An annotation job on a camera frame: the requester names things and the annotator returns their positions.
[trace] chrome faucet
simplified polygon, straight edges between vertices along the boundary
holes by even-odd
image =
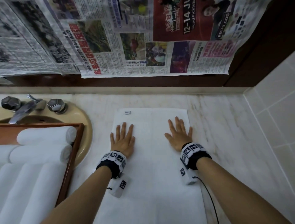
[[[8,122],[9,124],[17,124],[18,121],[23,119],[25,116],[29,115],[33,111],[42,111],[45,109],[46,101],[43,99],[36,99],[32,97],[30,94],[27,95],[31,101],[24,104],[21,108],[19,108],[13,117]]]

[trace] black cable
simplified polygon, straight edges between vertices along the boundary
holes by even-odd
[[[204,184],[204,182],[203,182],[199,177],[194,176],[193,178],[198,178],[198,179],[203,183],[204,187],[206,188],[206,190],[207,190],[207,192],[208,192],[208,194],[209,194],[209,196],[210,196],[210,198],[211,198],[211,201],[212,201],[213,207],[214,207],[214,211],[215,211],[215,215],[216,215],[216,219],[217,219],[217,224],[219,224],[219,220],[218,220],[218,217],[217,217],[217,212],[216,212],[216,209],[215,209],[215,205],[214,205],[213,199],[212,199],[211,194],[209,193],[209,191],[208,191],[206,185]]]

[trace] flat white towel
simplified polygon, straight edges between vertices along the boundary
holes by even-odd
[[[21,145],[70,145],[75,141],[76,135],[77,129],[72,126],[28,128],[18,134],[17,142]]]
[[[121,224],[204,224],[207,223],[199,182],[186,186],[179,172],[180,153],[170,146],[164,133],[171,133],[168,119],[184,120],[189,130],[187,110],[169,108],[119,109],[113,129],[134,124],[135,147],[124,169],[130,185],[118,199],[105,194],[94,223]]]
[[[54,209],[66,167],[61,163],[43,165],[20,224],[39,224]]]
[[[42,164],[24,164],[0,213],[0,224],[18,224],[27,207]]]
[[[22,166],[22,164],[6,163],[0,169],[0,212]]]
[[[0,145],[0,163],[10,163],[9,155],[18,146],[20,145]]]
[[[11,163],[67,163],[71,145],[22,145],[10,154]]]

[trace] sink basin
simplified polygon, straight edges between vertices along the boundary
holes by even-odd
[[[89,117],[83,110],[71,102],[65,103],[68,104],[68,109],[64,114],[55,114],[46,107],[43,111],[33,111],[30,115],[21,119],[18,124],[83,123],[83,137],[74,163],[74,166],[76,167],[84,159],[90,148],[92,141],[92,125]],[[13,111],[0,107],[0,124],[7,124],[13,115]]]

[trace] brown tray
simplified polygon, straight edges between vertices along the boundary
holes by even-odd
[[[72,144],[72,152],[70,154],[67,169],[63,177],[63,183],[61,185],[59,195],[56,201],[56,205],[59,205],[67,197],[68,187],[74,170],[75,158],[77,151],[80,147],[81,139],[84,131],[84,124],[82,123],[42,123],[42,124],[0,124],[0,145],[15,145],[17,143],[17,135],[27,128],[49,128],[49,127],[62,127],[73,126],[77,129],[77,136]]]

